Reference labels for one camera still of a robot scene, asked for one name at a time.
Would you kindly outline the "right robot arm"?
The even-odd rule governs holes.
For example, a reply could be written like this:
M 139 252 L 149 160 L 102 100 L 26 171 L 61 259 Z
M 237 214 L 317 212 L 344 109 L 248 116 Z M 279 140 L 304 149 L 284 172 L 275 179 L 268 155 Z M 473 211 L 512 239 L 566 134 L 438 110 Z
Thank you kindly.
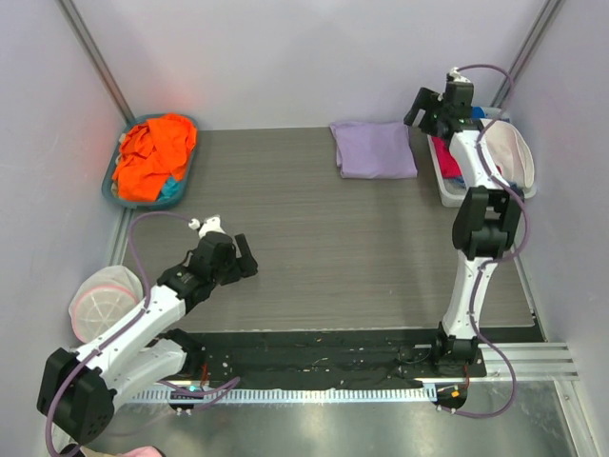
M 471 117 L 473 84 L 448 76 L 443 93 L 421 88 L 403 121 L 412 126 L 420 112 L 422 132 L 448 146 L 466 194 L 453 223 L 458 269 L 448 309 L 439 323 L 429 362 L 442 376 L 476 363 L 479 320 L 491 277 L 515 241 L 522 200 L 501 177 L 483 138 L 483 123 Z

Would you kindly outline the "lavender t-shirt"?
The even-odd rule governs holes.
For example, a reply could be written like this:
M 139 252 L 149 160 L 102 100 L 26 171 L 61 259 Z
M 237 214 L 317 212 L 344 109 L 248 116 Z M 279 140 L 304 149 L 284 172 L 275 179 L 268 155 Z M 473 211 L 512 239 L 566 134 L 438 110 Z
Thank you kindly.
M 394 180 L 418 176 L 408 127 L 402 122 L 335 122 L 329 129 L 343 179 Z

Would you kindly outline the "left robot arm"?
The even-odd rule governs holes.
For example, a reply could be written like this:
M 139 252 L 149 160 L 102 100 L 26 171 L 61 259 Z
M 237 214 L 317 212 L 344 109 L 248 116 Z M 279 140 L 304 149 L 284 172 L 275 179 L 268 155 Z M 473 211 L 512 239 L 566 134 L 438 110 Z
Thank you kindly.
M 180 264 L 166 269 L 145 299 L 112 328 L 75 351 L 47 359 L 37 409 L 47 428 L 79 445 L 95 440 L 135 394 L 177 374 L 195 378 L 205 364 L 202 343 L 175 323 L 218 286 L 258 272 L 246 236 L 211 230 Z

